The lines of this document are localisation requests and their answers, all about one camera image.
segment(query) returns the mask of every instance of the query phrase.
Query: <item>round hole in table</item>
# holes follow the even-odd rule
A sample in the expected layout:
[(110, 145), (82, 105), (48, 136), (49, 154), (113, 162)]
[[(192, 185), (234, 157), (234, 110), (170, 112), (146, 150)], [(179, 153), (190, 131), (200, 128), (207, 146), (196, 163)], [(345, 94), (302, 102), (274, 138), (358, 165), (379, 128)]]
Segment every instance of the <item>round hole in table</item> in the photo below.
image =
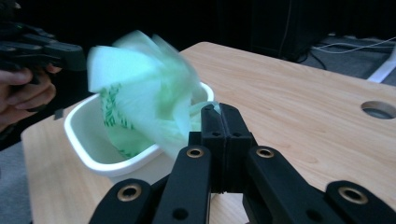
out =
[(361, 104), (361, 110), (377, 119), (395, 119), (396, 107), (380, 101), (368, 101)]

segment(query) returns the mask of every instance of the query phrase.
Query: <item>wooden table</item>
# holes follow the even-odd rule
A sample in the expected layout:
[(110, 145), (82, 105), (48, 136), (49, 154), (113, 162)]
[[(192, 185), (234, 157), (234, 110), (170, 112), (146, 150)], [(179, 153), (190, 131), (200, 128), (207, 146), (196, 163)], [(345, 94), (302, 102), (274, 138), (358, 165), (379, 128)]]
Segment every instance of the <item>wooden table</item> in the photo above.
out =
[[(206, 42), (181, 54), (219, 102), (240, 110), (258, 143), (279, 150), (309, 184), (325, 190), (349, 180), (396, 209), (396, 119), (361, 109), (370, 101), (396, 106), (395, 87)], [(79, 160), (64, 117), (22, 134), (35, 224), (87, 223), (112, 186)], [(210, 222), (247, 223), (241, 195), (215, 197)]]

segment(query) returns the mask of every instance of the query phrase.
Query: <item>black cable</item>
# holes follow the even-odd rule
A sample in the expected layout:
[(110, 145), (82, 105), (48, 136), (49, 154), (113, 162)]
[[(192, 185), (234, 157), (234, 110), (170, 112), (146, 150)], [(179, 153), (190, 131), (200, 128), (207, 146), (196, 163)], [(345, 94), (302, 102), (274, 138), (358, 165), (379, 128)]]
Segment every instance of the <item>black cable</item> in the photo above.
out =
[(297, 63), (303, 63), (303, 62), (305, 62), (307, 59), (308, 59), (308, 51), (306, 51), (304, 54), (303, 54), (303, 58), (300, 60), (300, 61), (297, 61)]
[(282, 42), (280, 42), (280, 47), (279, 47), (279, 51), (277, 54), (277, 58), (279, 58), (279, 59), (282, 56), (283, 45), (285, 44), (286, 37), (287, 37), (288, 31), (289, 31), (290, 14), (291, 14), (291, 0), (289, 0), (289, 9), (288, 9), (288, 17), (286, 18), (285, 33), (283, 34)]
[[(349, 44), (349, 43), (334, 43), (334, 44), (325, 45), (325, 46), (322, 46), (322, 47), (311, 47), (311, 49), (323, 51), (323, 52), (326, 52), (326, 53), (333, 53), (333, 54), (349, 53), (351, 51), (362, 50), (362, 49), (380, 49), (381, 47), (378, 47), (379, 45), (385, 44), (385, 43), (387, 43), (387, 42), (389, 42), (389, 41), (391, 41), (393, 39), (396, 39), (396, 36), (394, 36), (393, 38), (381, 41), (379, 43), (374, 43), (374, 44), (365, 45), (365, 46), (364, 45), (361, 46), (361, 45)], [(329, 51), (329, 50), (324, 49), (324, 48), (328, 48), (328, 47), (340, 48), (341, 46), (343, 46), (343, 47), (352, 47), (352, 49), (345, 50), (345, 51)]]
[(321, 59), (319, 59), (314, 53), (312, 53), (312, 50), (309, 50), (309, 54), (310, 54), (315, 60), (317, 60), (318, 63), (320, 63), (320, 65), (322, 66), (322, 68), (323, 68), (324, 70), (327, 70), (326, 64), (324, 64), (324, 62), (323, 62)]
[[(329, 43), (325, 43), (325, 42), (321, 42), (321, 43), (317, 43), (316, 45), (314, 45), (314, 48), (321, 48), (323, 46), (328, 46), (330, 45)], [(343, 45), (343, 43), (338, 43), (337, 45), (333, 45), (330, 46), (330, 48), (335, 48), (335, 49), (355, 49), (357, 48), (358, 45), (356, 45), (355, 47), (352, 45)], [(367, 52), (373, 52), (373, 53), (390, 53), (392, 52), (393, 47), (389, 46), (389, 47), (383, 47), (383, 48), (364, 48), (364, 49), (359, 49), (359, 51), (367, 51)]]

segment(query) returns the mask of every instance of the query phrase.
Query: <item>wooden tabletop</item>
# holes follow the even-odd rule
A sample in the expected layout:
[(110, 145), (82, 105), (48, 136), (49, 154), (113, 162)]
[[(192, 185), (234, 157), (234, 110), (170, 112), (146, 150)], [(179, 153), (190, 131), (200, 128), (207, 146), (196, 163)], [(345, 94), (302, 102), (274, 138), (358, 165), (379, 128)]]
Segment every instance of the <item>wooden tabletop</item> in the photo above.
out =
[[(349, 180), (396, 209), (396, 119), (361, 109), (372, 101), (394, 109), (395, 87), (206, 42), (181, 54), (217, 101), (240, 110), (258, 143), (279, 150), (309, 184), (325, 190)], [(22, 134), (35, 224), (87, 223), (112, 186), (71, 148), (64, 118), (72, 108)], [(210, 223), (247, 223), (241, 198), (216, 196)]]

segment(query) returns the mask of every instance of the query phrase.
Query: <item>dark floor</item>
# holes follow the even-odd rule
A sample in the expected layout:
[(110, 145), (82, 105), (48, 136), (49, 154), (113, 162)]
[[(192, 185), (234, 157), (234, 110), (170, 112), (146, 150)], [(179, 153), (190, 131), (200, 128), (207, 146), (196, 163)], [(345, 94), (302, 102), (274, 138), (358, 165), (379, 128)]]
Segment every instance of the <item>dark floor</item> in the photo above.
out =
[[(372, 45), (379, 40), (338, 38), (329, 36), (323, 44), (353, 43), (354, 45)], [(386, 49), (355, 50), (348, 53), (326, 53), (311, 50), (300, 59), (301, 64), (326, 69), (346, 76), (367, 79), (390, 55), (395, 42), (381, 45)], [(327, 48), (326, 50), (351, 50), (351, 48)], [(385, 84), (396, 86), (396, 70), (384, 80)], [(29, 223), (31, 211), (21, 144), (0, 152), (0, 220), (1, 223)]]

